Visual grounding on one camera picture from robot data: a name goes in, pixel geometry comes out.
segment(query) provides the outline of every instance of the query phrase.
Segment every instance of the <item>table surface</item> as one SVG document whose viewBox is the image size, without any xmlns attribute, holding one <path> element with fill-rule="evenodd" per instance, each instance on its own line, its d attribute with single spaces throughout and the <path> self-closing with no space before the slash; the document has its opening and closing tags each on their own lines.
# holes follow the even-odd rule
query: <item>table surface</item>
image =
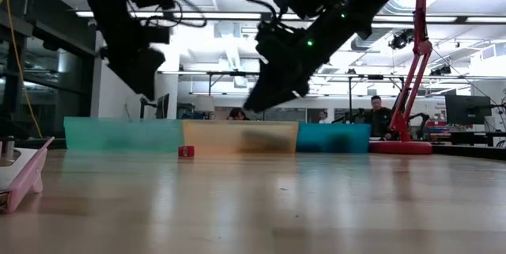
<svg viewBox="0 0 506 254">
<path fill-rule="evenodd" d="M 445 156 L 52 150 L 5 253 L 506 253 L 506 165 Z"/>
</svg>

